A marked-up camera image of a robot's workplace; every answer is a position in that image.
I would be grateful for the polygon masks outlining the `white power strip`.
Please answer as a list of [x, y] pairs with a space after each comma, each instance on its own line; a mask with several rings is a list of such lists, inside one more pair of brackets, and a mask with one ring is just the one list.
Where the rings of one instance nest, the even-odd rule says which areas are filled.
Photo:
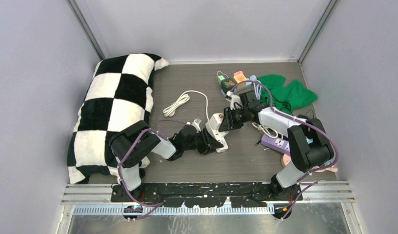
[[222, 146], [216, 148], [217, 153], [223, 153], [228, 149], [228, 144], [225, 140], [225, 136], [228, 134], [227, 131], [225, 132], [220, 132], [219, 128], [221, 126], [221, 122], [213, 122], [213, 121], [208, 121], [205, 124], [205, 127], [211, 137], [217, 141], [217, 143], [220, 143]]

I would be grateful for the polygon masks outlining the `white tiger cube socket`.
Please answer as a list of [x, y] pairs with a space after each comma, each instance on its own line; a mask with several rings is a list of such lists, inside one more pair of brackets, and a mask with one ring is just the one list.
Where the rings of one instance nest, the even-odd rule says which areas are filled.
[[220, 126], [222, 124], [222, 121], [223, 121], [223, 117], [224, 117], [223, 113], [215, 113], [215, 114], [213, 114], [209, 118], [208, 122], [205, 124], [206, 128], [208, 129], [208, 131], [210, 129], [219, 131], [219, 128], [220, 128]]

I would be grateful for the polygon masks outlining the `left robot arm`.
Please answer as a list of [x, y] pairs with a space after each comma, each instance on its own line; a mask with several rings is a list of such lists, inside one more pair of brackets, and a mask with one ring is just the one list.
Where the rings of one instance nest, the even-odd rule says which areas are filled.
[[167, 138], [141, 120], [111, 137], [108, 145], [118, 162], [118, 179], [124, 186], [124, 197], [131, 202], [141, 198], [141, 165], [149, 153], [174, 161], [185, 151], [197, 150], [199, 154], [205, 155], [223, 147], [206, 128], [200, 129], [199, 124], [200, 120], [196, 119]]

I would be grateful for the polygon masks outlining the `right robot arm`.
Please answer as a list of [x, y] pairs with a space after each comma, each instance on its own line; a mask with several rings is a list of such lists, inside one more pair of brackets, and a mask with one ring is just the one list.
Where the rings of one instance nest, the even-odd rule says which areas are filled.
[[231, 106], [223, 110], [219, 131], [240, 129], [244, 123], [252, 122], [276, 130], [288, 142], [291, 161], [271, 178], [269, 191], [273, 198], [285, 199], [310, 170], [334, 158], [332, 144], [319, 119], [295, 117], [262, 104], [252, 91], [239, 95], [229, 91], [227, 98]]

